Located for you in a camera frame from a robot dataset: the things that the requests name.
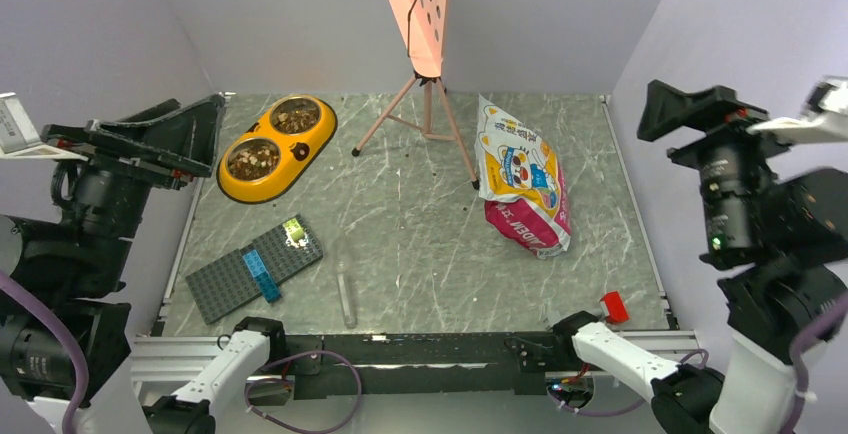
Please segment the pet food bag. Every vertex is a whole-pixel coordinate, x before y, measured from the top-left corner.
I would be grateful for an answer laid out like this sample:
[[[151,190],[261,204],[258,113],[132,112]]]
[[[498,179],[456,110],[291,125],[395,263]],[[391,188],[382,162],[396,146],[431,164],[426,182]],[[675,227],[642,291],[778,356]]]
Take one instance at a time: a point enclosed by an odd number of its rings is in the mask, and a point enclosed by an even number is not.
[[[570,205],[550,144],[479,96],[474,152],[486,221],[540,259],[566,252],[572,240]]]

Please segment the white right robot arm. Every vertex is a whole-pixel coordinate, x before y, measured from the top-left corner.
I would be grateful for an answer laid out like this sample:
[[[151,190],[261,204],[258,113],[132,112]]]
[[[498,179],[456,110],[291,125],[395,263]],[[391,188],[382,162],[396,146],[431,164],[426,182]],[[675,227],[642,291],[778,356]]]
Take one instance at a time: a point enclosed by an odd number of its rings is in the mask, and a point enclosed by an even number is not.
[[[768,161],[799,144],[846,140],[847,81],[818,82],[798,119],[771,119],[725,86],[687,93],[650,82],[639,139],[680,128],[701,134],[667,155],[700,178],[701,259],[722,272],[733,338],[727,370],[654,355],[586,311],[554,325],[553,359],[612,375],[668,433],[790,433],[813,399],[811,355],[847,315],[846,285],[830,268],[847,257],[847,175],[828,167],[779,181]]]

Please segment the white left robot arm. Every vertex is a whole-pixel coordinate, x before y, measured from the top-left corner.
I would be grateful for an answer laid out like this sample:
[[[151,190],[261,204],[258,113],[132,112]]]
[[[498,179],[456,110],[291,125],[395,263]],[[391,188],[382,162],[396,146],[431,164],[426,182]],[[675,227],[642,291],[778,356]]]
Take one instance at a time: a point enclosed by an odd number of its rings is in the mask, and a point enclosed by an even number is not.
[[[174,99],[118,121],[37,130],[1,97],[1,155],[55,164],[56,222],[1,219],[1,379],[58,433],[212,433],[256,371],[287,360],[283,325],[245,318],[186,385],[143,406],[131,380],[131,307],[111,303],[153,189],[209,177],[222,94]]]

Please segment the yellow double pet bowl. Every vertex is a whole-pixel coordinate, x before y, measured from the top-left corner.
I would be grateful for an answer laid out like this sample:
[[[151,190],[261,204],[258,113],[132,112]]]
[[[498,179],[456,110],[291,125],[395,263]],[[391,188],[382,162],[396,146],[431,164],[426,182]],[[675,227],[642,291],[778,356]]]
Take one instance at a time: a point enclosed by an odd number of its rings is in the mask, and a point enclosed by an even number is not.
[[[282,196],[329,144],[337,127],[336,112],[322,99],[289,95],[277,100],[225,151],[216,172],[219,189],[241,204]]]

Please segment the kibble in near bowl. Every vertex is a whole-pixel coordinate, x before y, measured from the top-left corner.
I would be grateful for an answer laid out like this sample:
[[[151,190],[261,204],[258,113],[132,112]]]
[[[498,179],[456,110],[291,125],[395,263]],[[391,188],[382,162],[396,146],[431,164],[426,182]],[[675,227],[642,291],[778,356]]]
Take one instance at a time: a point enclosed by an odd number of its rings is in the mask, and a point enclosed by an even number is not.
[[[280,150],[265,139],[237,145],[227,157],[226,170],[236,180],[254,181],[269,176],[278,166]]]

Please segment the kibble in bowl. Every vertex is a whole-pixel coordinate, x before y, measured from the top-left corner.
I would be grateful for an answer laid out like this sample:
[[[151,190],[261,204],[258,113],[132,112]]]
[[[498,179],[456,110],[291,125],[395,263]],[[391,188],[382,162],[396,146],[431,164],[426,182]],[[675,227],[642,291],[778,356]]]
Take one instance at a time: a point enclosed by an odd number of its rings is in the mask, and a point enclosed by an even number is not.
[[[312,129],[320,120],[321,109],[310,99],[297,98],[281,102],[271,114],[271,125],[280,133],[300,134]]]
[[[254,181],[269,176],[278,166],[280,150],[265,139],[237,145],[227,157],[226,170],[236,180]]]

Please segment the kibble in far bowl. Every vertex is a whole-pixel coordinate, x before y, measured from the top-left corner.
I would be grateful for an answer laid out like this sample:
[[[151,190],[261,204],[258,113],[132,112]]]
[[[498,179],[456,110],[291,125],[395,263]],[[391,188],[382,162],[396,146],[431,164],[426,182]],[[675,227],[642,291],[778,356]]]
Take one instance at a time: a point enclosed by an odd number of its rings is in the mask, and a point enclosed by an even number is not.
[[[271,125],[280,133],[300,134],[312,129],[320,120],[321,109],[310,99],[297,98],[281,102],[271,114]]]

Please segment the blue building brick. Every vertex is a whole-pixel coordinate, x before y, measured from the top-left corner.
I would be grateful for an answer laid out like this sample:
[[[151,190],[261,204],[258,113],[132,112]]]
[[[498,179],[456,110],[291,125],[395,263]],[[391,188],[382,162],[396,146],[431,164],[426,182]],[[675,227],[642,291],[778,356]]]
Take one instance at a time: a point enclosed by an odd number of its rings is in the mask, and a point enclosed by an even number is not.
[[[242,259],[261,296],[269,304],[282,298],[278,285],[256,249],[245,250]]]

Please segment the grey building baseplate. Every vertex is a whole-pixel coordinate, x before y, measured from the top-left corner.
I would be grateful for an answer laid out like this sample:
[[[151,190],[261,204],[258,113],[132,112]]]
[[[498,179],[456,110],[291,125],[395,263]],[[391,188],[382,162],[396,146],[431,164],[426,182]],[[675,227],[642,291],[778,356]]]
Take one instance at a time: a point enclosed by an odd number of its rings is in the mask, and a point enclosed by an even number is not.
[[[272,304],[281,284],[324,257],[304,216],[297,214],[186,277],[203,322],[211,325],[251,301]]]

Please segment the red clamp block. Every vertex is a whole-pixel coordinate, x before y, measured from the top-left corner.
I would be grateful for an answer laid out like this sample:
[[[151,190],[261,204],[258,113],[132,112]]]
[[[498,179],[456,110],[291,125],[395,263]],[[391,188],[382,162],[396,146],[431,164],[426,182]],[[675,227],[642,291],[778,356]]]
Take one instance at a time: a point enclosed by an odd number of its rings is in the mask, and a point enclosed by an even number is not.
[[[623,324],[630,320],[630,314],[619,291],[610,291],[600,298],[602,319],[609,324]]]

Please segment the pink tripod stand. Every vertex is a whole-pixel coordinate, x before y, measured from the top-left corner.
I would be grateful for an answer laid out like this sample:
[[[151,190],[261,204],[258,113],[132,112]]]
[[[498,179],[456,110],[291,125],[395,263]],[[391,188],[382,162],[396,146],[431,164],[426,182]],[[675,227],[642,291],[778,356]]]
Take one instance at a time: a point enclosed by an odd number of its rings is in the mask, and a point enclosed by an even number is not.
[[[398,107],[400,102],[407,96],[407,94],[411,91],[412,87],[416,84],[422,87],[424,94],[423,119],[422,122],[418,124],[404,120],[403,118],[394,114],[394,111]],[[450,135],[441,135],[433,131],[434,96],[438,97],[441,107],[446,115],[451,130]],[[472,163],[471,156],[469,155],[468,149],[461,135],[455,113],[448,99],[446,86],[444,85],[440,77],[425,77],[419,74],[418,72],[414,71],[413,75],[404,84],[400,91],[393,97],[388,106],[382,110],[380,115],[377,117],[377,120],[368,129],[363,138],[351,149],[351,155],[353,157],[358,157],[361,155],[367,143],[376,134],[377,130],[384,124],[386,120],[392,120],[396,123],[402,124],[413,130],[416,130],[421,134],[424,139],[455,143],[459,149],[465,168],[468,172],[472,188],[475,190],[480,189],[480,178],[477,174],[476,168]]]

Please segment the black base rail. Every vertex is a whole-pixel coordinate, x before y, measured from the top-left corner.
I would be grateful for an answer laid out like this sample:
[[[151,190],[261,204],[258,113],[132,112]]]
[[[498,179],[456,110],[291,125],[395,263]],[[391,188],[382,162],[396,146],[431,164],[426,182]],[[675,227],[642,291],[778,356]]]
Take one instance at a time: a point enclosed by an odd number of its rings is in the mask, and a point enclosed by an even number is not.
[[[548,331],[286,337],[289,360],[258,377],[287,379],[297,400],[336,395],[510,391],[543,395],[589,368]]]

